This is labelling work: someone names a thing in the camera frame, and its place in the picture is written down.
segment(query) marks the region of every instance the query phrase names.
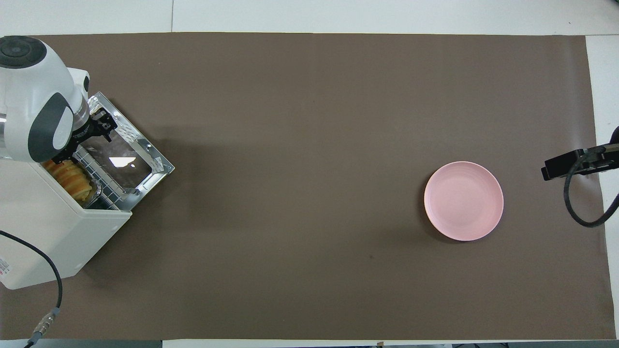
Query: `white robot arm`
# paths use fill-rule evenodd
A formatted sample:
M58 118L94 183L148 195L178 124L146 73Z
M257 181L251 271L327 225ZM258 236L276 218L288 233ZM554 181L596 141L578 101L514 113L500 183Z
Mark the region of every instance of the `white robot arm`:
M89 82L40 40L0 38L0 158L59 162L88 137L107 137L116 125L91 119Z

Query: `cable connector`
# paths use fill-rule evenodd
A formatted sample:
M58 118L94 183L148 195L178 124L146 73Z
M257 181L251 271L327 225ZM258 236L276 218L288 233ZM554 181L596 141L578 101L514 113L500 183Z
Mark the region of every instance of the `cable connector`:
M54 323L54 320L56 319L56 316L58 316L59 312L60 308L55 307L51 310L51 312L47 313L47 315L45 315L43 319L41 319L41 322L32 332L32 337L28 340L28 344L30 347L37 344L39 338L43 337L47 333L47 331L50 329L50 326Z

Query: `bread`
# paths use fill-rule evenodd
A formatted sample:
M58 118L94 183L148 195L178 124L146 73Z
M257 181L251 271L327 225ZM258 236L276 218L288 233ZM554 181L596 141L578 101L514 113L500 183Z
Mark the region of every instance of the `bread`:
M86 173L73 162L65 160L55 164L49 160L41 165L76 201L85 201L88 198L92 190L90 180Z

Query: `sticker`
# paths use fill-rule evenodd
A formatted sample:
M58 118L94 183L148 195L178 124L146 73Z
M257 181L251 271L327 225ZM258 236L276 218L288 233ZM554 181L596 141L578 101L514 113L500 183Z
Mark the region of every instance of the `sticker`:
M0 256L0 279L4 279L10 271L11 265Z

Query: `pink plate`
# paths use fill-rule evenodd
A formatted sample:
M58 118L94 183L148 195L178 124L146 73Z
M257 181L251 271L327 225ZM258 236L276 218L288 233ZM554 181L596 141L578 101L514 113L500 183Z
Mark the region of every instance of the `pink plate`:
M490 233L503 215L503 191L494 175L472 162L453 162L428 180L423 203L439 232L455 240Z

